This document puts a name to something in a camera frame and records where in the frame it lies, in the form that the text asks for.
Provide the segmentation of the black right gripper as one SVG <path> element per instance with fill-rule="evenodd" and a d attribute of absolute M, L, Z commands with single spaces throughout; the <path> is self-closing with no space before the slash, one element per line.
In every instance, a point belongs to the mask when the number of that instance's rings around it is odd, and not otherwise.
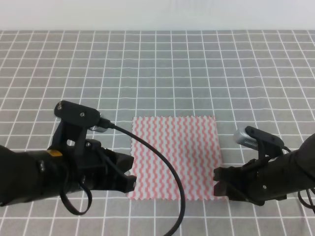
<path fill-rule="evenodd" d="M 214 169 L 214 196 L 228 197 L 232 201 L 246 201 L 258 206 L 266 201 L 287 199 L 286 175 L 290 154 L 286 153 L 267 163 L 252 159 L 243 167 Z M 242 181 L 242 191 L 224 181 Z"/>

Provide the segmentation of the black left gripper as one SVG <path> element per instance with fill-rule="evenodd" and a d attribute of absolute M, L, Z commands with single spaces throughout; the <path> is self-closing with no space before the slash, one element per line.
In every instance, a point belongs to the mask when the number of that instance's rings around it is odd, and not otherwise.
<path fill-rule="evenodd" d="M 95 139 L 80 139 L 73 146 L 67 140 L 59 142 L 65 167 L 61 193 L 83 190 L 132 192 L 137 177 L 125 175 L 130 171 L 134 157 L 105 149 Z M 117 167 L 123 174 L 116 174 Z"/>

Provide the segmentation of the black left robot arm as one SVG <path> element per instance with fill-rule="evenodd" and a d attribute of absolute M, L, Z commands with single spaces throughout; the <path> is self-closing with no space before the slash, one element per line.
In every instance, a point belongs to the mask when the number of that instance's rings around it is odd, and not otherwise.
<path fill-rule="evenodd" d="M 0 148 L 0 204 L 27 203 L 84 189 L 132 192 L 136 177 L 126 175 L 130 155 L 113 152 L 87 139 L 75 162 L 75 147 L 14 152 Z"/>

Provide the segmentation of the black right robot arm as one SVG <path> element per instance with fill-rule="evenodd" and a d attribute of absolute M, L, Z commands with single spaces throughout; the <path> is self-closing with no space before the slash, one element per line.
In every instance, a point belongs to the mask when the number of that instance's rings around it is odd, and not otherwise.
<path fill-rule="evenodd" d="M 315 187 L 314 135 L 288 153 L 283 153 L 284 142 L 275 135 L 251 137 L 257 141 L 258 158 L 241 167 L 214 169 L 214 196 L 262 206 Z"/>

